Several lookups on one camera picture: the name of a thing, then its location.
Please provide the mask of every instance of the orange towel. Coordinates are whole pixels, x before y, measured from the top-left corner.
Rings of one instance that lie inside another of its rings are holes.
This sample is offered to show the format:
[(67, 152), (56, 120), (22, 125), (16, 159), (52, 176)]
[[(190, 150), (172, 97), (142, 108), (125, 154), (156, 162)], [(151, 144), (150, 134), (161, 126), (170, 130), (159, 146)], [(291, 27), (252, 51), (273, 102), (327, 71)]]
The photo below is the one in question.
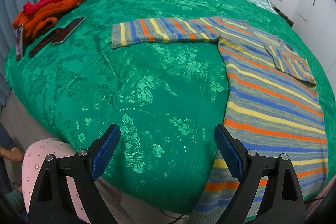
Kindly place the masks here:
[(14, 29), (21, 24), (24, 25), (23, 41), (24, 47), (30, 45), (35, 38), (54, 27), (57, 19), (62, 17), (66, 12), (78, 7), (85, 0), (63, 0), (57, 3), (50, 3), (32, 15), (25, 15), (21, 11), (12, 26)]

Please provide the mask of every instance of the black cable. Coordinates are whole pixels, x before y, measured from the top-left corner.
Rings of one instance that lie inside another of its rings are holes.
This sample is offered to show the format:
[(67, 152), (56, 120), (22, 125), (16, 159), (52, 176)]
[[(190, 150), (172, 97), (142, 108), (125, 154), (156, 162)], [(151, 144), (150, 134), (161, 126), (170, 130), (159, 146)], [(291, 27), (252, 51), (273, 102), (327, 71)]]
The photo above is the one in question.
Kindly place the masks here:
[(161, 213), (164, 214), (166, 217), (170, 217), (170, 218), (173, 218), (173, 219), (178, 219), (177, 217), (167, 215), (166, 213), (164, 213), (164, 211), (163, 211), (161, 208), (160, 208), (160, 211), (161, 211)]
[(316, 199), (306, 200), (305, 203), (317, 201), (317, 200), (320, 200), (322, 198), (316, 198)]
[(176, 223), (176, 222), (179, 221), (180, 219), (183, 219), (182, 216), (184, 216), (184, 215), (180, 215), (180, 216), (179, 216), (178, 218), (176, 218), (174, 221), (169, 222), (169, 223), (167, 223), (167, 224), (174, 224), (174, 223)]

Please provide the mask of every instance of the bed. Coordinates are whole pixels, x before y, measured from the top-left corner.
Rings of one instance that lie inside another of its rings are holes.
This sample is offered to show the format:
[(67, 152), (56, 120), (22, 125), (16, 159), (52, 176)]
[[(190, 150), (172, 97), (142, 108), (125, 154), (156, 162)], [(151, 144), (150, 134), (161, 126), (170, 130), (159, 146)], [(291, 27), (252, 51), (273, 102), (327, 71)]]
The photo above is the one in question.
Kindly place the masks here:
[(336, 173), (332, 88), (269, 0), (87, 0), (56, 27), (83, 16), (85, 22), (64, 44), (45, 47), (34, 58), (26, 54), (16, 62), (13, 48), (4, 72), (28, 112), (77, 150), (88, 148), (110, 124), (120, 126), (121, 141), (104, 179), (123, 192), (190, 214), (212, 169), (213, 129), (223, 122), (229, 91), (214, 44), (143, 43), (112, 50), (112, 25), (138, 18), (223, 16), (248, 20), (288, 42), (307, 58), (318, 83), (328, 138), (327, 180)]

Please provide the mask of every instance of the nightstand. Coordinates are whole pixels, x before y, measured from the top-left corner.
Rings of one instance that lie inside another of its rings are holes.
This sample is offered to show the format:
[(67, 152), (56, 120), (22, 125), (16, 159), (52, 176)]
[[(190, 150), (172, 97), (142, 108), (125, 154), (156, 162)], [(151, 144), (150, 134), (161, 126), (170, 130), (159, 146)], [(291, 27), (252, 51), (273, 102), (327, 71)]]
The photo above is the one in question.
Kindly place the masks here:
[(273, 8), (274, 11), (276, 11), (284, 20), (286, 20), (286, 22), (288, 23), (288, 25), (292, 28), (293, 26), (293, 21), (291, 21), (285, 14), (283, 14), (277, 7)]

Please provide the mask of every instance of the black phone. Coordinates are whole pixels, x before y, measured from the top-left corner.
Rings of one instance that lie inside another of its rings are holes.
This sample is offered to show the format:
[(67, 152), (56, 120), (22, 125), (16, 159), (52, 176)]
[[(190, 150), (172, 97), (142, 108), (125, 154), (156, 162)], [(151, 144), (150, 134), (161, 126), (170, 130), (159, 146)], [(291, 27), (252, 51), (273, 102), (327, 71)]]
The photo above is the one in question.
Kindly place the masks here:
[(53, 39), (50, 45), (62, 44), (70, 34), (86, 19), (86, 17), (75, 18), (63, 30), (61, 30)]
[(43, 38), (28, 54), (29, 57), (34, 57), (45, 45), (50, 43), (53, 38), (61, 31), (63, 28), (56, 28), (52, 30), (45, 38)]

